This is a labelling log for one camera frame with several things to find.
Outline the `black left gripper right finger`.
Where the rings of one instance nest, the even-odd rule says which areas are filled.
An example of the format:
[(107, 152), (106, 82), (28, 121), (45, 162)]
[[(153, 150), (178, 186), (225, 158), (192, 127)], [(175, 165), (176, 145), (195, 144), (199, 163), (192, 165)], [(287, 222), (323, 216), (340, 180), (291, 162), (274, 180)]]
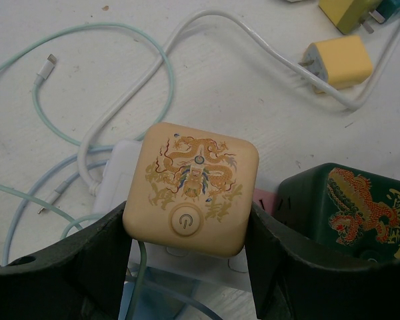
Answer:
[(252, 204), (246, 256), (258, 319), (400, 319), (400, 259), (331, 250)]

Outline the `teal USB charger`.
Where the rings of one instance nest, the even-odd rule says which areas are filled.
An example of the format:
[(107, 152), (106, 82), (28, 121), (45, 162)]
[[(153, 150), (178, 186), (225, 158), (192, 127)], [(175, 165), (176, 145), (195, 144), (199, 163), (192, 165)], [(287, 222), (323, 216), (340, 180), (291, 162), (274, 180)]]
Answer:
[(376, 12), (382, 16), (384, 22), (386, 22), (399, 11), (400, 0), (382, 0), (382, 2), (376, 8)]

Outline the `orange cube socket adapter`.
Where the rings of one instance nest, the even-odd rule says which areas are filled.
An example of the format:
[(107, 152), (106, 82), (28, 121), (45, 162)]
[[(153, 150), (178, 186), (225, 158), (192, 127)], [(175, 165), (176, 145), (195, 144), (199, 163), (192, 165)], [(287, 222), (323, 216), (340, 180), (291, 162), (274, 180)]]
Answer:
[(141, 146), (123, 226), (138, 241), (233, 257), (244, 245), (258, 166), (246, 140), (155, 124)]

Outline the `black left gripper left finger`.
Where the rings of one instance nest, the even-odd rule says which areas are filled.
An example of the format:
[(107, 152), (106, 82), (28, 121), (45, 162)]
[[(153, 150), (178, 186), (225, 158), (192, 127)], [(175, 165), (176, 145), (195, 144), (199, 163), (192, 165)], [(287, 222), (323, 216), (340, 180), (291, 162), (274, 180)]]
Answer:
[(0, 266), (0, 319), (117, 319), (132, 242), (124, 208)]

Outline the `yellow USB charger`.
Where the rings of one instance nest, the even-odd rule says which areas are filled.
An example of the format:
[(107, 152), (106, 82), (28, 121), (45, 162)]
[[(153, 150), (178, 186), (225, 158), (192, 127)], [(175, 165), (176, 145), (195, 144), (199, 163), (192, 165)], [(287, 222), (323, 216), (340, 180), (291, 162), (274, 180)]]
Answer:
[(369, 33), (374, 32), (367, 20), (381, 4), (380, 0), (319, 0), (318, 6), (332, 24), (344, 35), (358, 27)]

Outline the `small yellow plug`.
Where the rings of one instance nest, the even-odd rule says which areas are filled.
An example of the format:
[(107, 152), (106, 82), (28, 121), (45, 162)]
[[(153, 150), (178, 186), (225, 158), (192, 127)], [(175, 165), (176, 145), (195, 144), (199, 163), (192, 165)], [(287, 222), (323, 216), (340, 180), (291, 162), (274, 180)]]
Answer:
[(358, 35), (311, 43), (299, 64), (336, 89), (360, 85), (373, 72), (373, 63)]

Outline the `dark green cube adapter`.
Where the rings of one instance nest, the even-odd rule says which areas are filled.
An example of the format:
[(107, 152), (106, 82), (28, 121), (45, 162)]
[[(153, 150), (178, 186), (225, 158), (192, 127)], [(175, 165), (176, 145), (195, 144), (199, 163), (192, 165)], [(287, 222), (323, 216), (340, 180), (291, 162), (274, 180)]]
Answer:
[(400, 259), (400, 180), (325, 163), (279, 185), (273, 216), (345, 255)]

